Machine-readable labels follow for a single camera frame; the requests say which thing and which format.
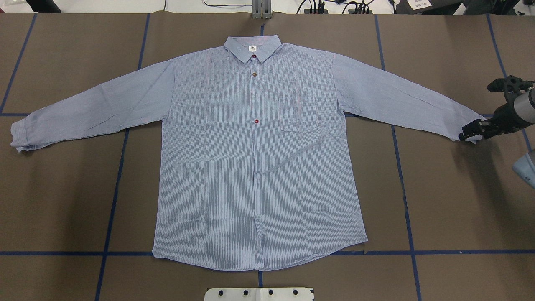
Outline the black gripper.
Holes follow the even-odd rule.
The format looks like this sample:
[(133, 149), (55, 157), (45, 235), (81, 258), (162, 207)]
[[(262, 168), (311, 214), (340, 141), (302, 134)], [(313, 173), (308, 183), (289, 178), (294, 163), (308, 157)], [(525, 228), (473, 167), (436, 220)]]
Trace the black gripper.
[(458, 135), (460, 141), (475, 136), (489, 139), (517, 132), (535, 123), (534, 81), (507, 76), (495, 79), (487, 89), (490, 92), (503, 92), (506, 104), (497, 108), (492, 118), (477, 119), (463, 126)]

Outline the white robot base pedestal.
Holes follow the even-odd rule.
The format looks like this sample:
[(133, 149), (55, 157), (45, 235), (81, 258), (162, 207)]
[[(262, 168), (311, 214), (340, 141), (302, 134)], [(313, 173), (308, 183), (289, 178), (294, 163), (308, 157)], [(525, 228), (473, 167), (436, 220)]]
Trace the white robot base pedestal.
[(205, 301), (314, 301), (313, 288), (214, 288), (204, 295)]

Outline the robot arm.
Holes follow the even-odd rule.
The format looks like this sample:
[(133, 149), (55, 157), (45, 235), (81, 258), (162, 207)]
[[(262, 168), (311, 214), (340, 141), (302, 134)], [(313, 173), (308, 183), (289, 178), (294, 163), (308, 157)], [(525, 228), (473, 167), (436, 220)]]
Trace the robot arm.
[(476, 119), (462, 126), (460, 141), (475, 136), (490, 139), (497, 135), (518, 132), (535, 123), (534, 81), (516, 76), (498, 78), (488, 84), (487, 90), (503, 93), (506, 103), (497, 108), (489, 119)]

